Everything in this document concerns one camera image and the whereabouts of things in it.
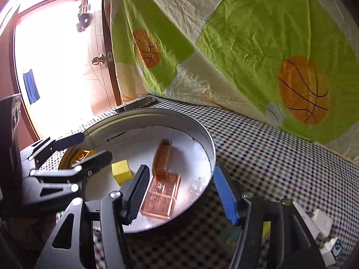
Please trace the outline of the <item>yellow cube block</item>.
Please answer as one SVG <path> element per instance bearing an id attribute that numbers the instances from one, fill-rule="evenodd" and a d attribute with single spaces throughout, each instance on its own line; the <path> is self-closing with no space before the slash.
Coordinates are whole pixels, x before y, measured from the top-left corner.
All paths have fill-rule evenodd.
<path id="1" fill-rule="evenodd" d="M 132 171 L 126 160 L 121 160 L 111 164 L 111 171 L 115 181 L 119 185 L 123 185 L 126 181 L 133 178 Z"/>

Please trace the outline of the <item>white card box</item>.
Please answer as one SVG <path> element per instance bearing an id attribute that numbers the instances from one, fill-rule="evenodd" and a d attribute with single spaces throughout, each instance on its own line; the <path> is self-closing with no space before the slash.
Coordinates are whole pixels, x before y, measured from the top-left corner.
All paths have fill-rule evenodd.
<path id="1" fill-rule="evenodd" d="M 311 218 L 309 218 L 307 213 L 303 210 L 303 208 L 296 201 L 293 201 L 293 205 L 299 212 L 304 223 L 307 225 L 309 231 L 311 232 L 311 235 L 316 240 L 317 237 L 319 236 L 320 230 L 318 230 L 317 226 L 314 224 L 314 222 L 311 220 Z"/>

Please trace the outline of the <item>amber folding comb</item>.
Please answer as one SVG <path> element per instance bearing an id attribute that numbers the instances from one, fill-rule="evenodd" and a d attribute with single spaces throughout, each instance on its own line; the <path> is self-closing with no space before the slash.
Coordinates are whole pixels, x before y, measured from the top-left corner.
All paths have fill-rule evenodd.
<path id="1" fill-rule="evenodd" d="M 152 180 L 140 212 L 143 216 L 169 220 L 174 211 L 181 178 L 169 172 L 172 142 L 161 140 L 152 164 Z"/>

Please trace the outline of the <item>moon picture toy block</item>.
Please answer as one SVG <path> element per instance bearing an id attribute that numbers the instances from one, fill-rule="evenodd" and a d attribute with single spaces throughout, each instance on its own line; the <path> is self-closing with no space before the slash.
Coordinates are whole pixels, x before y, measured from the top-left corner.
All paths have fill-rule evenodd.
<path id="1" fill-rule="evenodd" d="M 337 237 L 331 238 L 331 240 L 325 242 L 323 247 L 320 249 L 320 253 L 326 267 L 335 264 L 342 252 L 343 246 Z"/>

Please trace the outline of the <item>yellow toy block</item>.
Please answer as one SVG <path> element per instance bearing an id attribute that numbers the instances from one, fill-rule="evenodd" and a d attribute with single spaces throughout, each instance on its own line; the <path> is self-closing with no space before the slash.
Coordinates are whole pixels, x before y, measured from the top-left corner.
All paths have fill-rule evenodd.
<path id="1" fill-rule="evenodd" d="M 69 148 L 62 157 L 58 169 L 71 169 L 73 164 L 79 163 L 96 153 L 95 150 L 80 149 L 78 147 Z"/>

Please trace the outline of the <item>white charger adapter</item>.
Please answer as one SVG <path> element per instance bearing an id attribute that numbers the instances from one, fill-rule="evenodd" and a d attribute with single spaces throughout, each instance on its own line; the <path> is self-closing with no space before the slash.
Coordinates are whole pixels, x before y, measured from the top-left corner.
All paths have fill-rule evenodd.
<path id="1" fill-rule="evenodd" d="M 319 230 L 318 239 L 327 238 L 331 233 L 333 220 L 318 208 L 312 212 L 310 219 Z"/>

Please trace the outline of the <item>blue hanging cloth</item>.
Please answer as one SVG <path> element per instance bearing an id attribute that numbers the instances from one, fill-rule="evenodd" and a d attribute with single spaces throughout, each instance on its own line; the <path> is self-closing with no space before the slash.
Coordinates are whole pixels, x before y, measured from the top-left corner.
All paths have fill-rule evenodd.
<path id="1" fill-rule="evenodd" d="M 40 95 L 37 89 L 37 85 L 35 83 L 33 70 L 30 69 L 28 72 L 24 73 L 22 77 L 24 80 L 24 86 L 26 88 L 28 101 L 30 104 L 34 104 L 40 99 Z"/>

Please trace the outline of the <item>wooden door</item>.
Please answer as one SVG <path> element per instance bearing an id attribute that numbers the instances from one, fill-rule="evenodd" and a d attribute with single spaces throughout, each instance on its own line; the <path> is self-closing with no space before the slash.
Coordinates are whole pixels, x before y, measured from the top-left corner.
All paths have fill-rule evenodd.
<path id="1" fill-rule="evenodd" d="M 104 0 L 1 0 L 1 97 L 21 94 L 21 146 L 121 104 L 111 51 Z M 92 65 L 99 54 L 105 63 Z M 34 104 L 22 77 L 30 69 Z"/>

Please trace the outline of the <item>checkered tablecloth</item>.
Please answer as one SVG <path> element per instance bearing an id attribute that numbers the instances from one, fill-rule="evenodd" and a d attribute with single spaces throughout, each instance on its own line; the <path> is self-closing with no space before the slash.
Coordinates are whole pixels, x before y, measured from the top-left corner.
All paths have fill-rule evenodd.
<path id="1" fill-rule="evenodd" d="M 260 197 L 288 198 L 332 220 L 331 236 L 343 252 L 336 268 L 358 267 L 358 166 L 287 132 L 220 108 L 158 98 L 158 108 L 200 121 L 214 139 L 217 161 Z M 127 235 L 136 268 L 228 268 L 233 231 L 218 193 L 210 186 L 179 225 L 153 234 Z"/>

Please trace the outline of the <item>round metal tin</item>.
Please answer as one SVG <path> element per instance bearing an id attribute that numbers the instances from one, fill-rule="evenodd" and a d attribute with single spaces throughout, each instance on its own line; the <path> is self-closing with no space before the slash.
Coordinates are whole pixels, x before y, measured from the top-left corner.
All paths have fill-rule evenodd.
<path id="1" fill-rule="evenodd" d="M 85 198 L 101 199 L 120 189 L 112 174 L 127 162 L 135 174 L 141 165 L 150 170 L 150 181 L 137 218 L 126 233 L 162 226 L 187 211 L 207 188 L 216 162 L 209 131 L 184 113 L 143 108 L 113 115 L 84 131 L 85 139 L 66 151 L 62 161 L 91 151 L 112 153 L 111 164 L 88 178 Z"/>

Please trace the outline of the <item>black smartphone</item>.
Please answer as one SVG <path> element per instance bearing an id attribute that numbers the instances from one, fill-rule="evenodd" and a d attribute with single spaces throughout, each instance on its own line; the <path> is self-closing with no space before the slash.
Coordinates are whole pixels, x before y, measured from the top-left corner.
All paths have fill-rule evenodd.
<path id="1" fill-rule="evenodd" d="M 121 114 L 123 112 L 140 109 L 140 108 L 148 108 L 154 104 L 157 104 L 157 99 L 152 96 L 143 97 L 141 99 L 131 101 L 119 108 L 117 108 L 115 111 L 117 114 Z"/>

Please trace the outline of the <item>brass door knob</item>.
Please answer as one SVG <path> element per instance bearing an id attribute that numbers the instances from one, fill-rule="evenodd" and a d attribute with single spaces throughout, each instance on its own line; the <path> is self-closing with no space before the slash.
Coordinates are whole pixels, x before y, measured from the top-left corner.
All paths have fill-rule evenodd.
<path id="1" fill-rule="evenodd" d="M 104 64 L 105 61 L 106 61 L 106 58 L 105 58 L 104 54 L 99 54 L 98 56 L 93 57 L 91 60 L 92 65 L 94 65 L 94 66 L 99 65 L 99 64 Z"/>

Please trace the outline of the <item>basketball pattern bedsheet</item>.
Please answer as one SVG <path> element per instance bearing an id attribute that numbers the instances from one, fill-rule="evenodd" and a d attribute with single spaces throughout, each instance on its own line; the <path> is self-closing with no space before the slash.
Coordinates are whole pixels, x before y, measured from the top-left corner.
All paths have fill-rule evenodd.
<path id="1" fill-rule="evenodd" d="M 213 105 L 358 162 L 358 0 L 104 0 L 123 101 Z"/>

